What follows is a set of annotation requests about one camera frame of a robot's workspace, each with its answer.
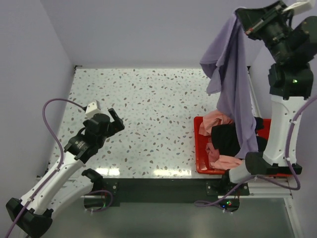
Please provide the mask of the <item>purple t shirt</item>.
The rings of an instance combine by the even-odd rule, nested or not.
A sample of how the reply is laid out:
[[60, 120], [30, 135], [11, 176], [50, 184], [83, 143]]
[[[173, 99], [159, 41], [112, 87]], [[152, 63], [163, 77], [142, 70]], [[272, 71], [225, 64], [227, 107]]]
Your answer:
[[216, 108], [234, 120], [240, 151], [244, 159], [258, 150], [256, 120], [252, 113], [251, 90], [246, 65], [244, 31], [235, 13], [231, 14], [200, 60], [209, 78], [207, 94], [219, 93]]

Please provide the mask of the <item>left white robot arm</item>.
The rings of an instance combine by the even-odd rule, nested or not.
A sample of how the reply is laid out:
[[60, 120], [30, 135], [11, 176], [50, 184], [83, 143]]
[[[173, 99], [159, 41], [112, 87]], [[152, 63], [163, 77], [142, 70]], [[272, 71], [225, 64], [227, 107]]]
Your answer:
[[13, 225], [29, 237], [43, 236], [52, 225], [58, 209], [71, 203], [76, 196], [101, 192], [103, 177], [92, 169], [84, 170], [69, 192], [61, 192], [61, 188], [98, 153], [106, 139], [124, 130], [123, 120], [116, 111], [111, 108], [108, 112], [106, 115], [87, 106], [84, 127], [62, 148], [55, 165], [21, 198], [11, 198], [6, 203]]

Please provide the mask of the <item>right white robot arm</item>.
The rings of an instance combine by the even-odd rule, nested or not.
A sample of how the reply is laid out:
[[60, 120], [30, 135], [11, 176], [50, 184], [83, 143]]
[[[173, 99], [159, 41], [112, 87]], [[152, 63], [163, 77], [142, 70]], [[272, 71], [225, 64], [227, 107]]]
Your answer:
[[302, 171], [295, 149], [301, 114], [314, 101], [309, 63], [317, 53], [317, 18], [309, 16], [295, 28], [292, 19], [314, 5], [313, 0], [292, 5], [279, 0], [263, 8], [235, 11], [248, 38], [263, 41], [274, 59], [268, 74], [272, 115], [265, 150], [247, 153], [243, 163], [229, 170], [228, 178], [220, 183], [227, 195], [238, 189], [238, 183], [253, 178], [266, 180], [278, 174], [296, 178]]

